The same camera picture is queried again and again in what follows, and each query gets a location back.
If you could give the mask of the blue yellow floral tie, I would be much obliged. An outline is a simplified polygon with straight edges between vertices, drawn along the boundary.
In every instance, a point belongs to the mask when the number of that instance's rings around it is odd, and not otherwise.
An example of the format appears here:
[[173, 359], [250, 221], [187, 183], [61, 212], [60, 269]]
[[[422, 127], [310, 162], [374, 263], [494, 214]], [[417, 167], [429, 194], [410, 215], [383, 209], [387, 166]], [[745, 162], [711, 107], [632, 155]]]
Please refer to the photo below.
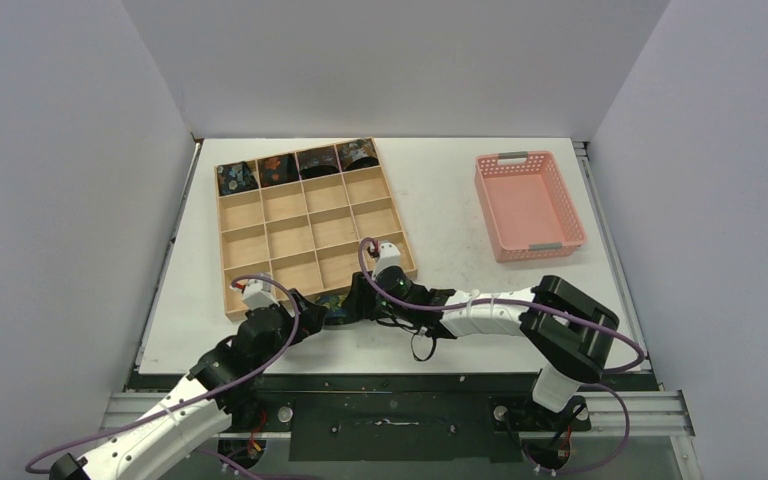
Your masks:
[[345, 299], [346, 294], [319, 295], [314, 299], [317, 305], [326, 308], [323, 320], [324, 326], [343, 326], [351, 323], [349, 313], [342, 306]]

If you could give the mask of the wooden compartment tray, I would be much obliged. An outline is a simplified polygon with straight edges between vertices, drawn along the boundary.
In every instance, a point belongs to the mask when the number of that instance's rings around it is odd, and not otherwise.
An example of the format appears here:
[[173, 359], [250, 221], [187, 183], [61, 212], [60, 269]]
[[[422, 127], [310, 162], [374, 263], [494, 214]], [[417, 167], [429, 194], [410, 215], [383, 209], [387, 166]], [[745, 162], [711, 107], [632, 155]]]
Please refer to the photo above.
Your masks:
[[359, 243], [372, 237], [395, 244], [402, 269], [417, 266], [396, 201], [381, 165], [263, 188], [257, 160], [343, 142], [267, 155], [245, 161], [259, 188], [220, 197], [216, 167], [220, 265], [225, 282], [240, 275], [267, 274], [313, 299], [343, 293], [358, 271]]

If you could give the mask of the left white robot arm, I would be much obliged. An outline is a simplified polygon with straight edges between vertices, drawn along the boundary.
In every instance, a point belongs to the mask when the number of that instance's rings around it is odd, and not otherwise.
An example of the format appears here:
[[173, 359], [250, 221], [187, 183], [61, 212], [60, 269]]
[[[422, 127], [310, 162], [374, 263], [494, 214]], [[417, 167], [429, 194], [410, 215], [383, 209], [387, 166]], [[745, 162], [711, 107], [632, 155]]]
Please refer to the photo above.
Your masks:
[[101, 445], [65, 453], [51, 479], [157, 479], [198, 446], [228, 428], [261, 426], [267, 415], [256, 378], [288, 347], [319, 333], [327, 307], [291, 292], [294, 314], [279, 303], [249, 310], [237, 332], [203, 354], [149, 411], [104, 435]]

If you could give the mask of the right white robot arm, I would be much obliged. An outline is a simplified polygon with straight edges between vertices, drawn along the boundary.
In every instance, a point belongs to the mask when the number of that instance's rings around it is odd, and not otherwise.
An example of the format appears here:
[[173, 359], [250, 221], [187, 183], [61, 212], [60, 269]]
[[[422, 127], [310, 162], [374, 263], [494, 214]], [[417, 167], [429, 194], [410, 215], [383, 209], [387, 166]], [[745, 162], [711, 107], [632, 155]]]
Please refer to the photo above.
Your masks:
[[525, 402], [528, 421], [553, 427], [580, 386], [601, 379], [617, 315], [555, 275], [530, 289], [497, 294], [427, 288], [393, 266], [367, 279], [357, 272], [341, 305], [351, 321], [389, 323], [432, 341], [470, 335], [522, 337], [547, 364]]

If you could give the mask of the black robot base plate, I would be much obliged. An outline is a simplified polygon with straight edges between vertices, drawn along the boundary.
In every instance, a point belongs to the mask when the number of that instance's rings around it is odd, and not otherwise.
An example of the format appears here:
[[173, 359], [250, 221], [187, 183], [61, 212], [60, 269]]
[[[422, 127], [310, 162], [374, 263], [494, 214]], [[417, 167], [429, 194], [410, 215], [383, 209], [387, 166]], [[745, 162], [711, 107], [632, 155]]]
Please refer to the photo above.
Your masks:
[[533, 373], [267, 374], [256, 404], [217, 434], [224, 451], [247, 441], [289, 443], [292, 461], [516, 462], [523, 444], [568, 446], [588, 432], [583, 397], [559, 413], [531, 399]]

